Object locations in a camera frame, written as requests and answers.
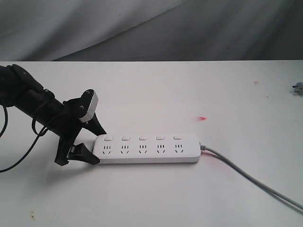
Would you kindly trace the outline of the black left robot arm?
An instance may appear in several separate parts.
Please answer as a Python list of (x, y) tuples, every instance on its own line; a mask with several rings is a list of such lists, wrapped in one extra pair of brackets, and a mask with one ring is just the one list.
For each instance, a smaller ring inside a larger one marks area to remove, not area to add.
[(0, 68), (0, 104), (3, 107), (14, 106), (30, 116), (32, 130), (38, 122), (59, 136), (55, 163), (64, 166), (70, 160), (92, 165), (100, 162), (83, 143), (74, 144), (83, 128), (96, 136), (106, 133), (95, 113), (98, 96), (93, 89), (84, 91), (79, 98), (60, 102), (29, 72), (13, 64)]

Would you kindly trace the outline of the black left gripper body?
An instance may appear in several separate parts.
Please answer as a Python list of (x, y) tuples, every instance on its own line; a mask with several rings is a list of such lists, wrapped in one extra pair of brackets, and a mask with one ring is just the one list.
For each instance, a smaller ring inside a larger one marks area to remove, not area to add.
[(59, 136), (59, 144), (54, 161), (60, 166), (68, 164), (68, 154), (83, 126), (77, 116), (80, 110), (79, 101), (80, 99), (63, 101), (53, 121), (53, 132)]

